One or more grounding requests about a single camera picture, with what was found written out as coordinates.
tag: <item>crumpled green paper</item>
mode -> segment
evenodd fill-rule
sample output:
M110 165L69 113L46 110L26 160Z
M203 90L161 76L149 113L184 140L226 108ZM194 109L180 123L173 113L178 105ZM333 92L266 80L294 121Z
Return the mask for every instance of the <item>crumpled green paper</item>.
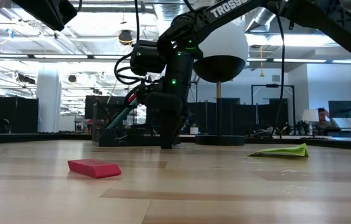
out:
M274 149L263 149L258 152L254 152L249 156L257 156L260 154L271 153L271 154L287 154L291 156L301 156L308 157L308 147L306 143L301 144L296 147L284 147L284 148L274 148Z

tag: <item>wooden table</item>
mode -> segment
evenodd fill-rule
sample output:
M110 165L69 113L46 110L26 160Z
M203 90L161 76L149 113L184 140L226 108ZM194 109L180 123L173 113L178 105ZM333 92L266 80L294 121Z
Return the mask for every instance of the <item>wooden table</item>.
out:
M351 223L351 150L246 157L267 147L95 147L90 141L0 144L0 223ZM91 179L69 159L123 174Z

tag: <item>white column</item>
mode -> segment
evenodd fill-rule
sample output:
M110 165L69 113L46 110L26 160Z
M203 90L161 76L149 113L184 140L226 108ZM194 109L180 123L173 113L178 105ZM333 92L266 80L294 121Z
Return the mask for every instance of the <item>white column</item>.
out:
M40 63L37 78L39 132L58 132L61 90L59 63Z

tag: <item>black cable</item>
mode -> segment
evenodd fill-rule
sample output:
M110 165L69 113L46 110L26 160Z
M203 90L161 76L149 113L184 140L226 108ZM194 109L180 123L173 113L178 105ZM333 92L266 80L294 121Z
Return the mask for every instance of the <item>black cable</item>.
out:
M121 57L121 58L116 62L115 68L114 68L114 70L113 70L114 73L115 73L116 79L117 79L120 83L122 83L122 84L124 84L124 85L133 85L133 84L135 84L135 83L141 81L141 78L137 78L137 77L128 77L128 76L126 76L126 75L120 75L120 74L119 74L119 72L131 68L131 67L124 67L124 68L121 68L121 69L118 70L118 66L119 66L120 62L122 62L124 59L126 59L126 58L128 58L128 57L130 57L130 56L131 56L131 52L130 52L129 54L127 54L127 55ZM134 81L126 82L126 81L123 81L122 78L132 79L132 80L134 80Z
M82 7L83 7L83 0L79 0L77 11L80 12L82 10Z
M138 0L134 0L134 6L135 6L135 8L136 8L137 41L139 41L139 15L138 15Z
M281 18L279 17L279 15L276 15L276 20L278 21L279 31L280 31L281 37L282 37L281 96L279 97L278 112L276 113L275 124L273 127L273 131L271 132L271 137L274 135L275 129L278 125L278 118L279 118L279 112L281 111L281 105L282 105L282 99L283 99L283 86L284 86L284 80L285 80L285 50L286 50L285 36L283 33L283 27L282 27Z
M187 5L189 11L191 12L195 12L195 9L193 9L193 7L190 5L190 3L188 2L188 0L184 0L185 4Z

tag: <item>red eraser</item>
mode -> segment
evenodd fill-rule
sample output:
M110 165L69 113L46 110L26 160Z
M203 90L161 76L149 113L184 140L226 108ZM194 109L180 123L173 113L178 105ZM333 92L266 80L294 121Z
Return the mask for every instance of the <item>red eraser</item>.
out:
M93 178L111 177L120 175L121 170L118 165L97 159L79 159L68 161L69 169L79 174L84 174Z

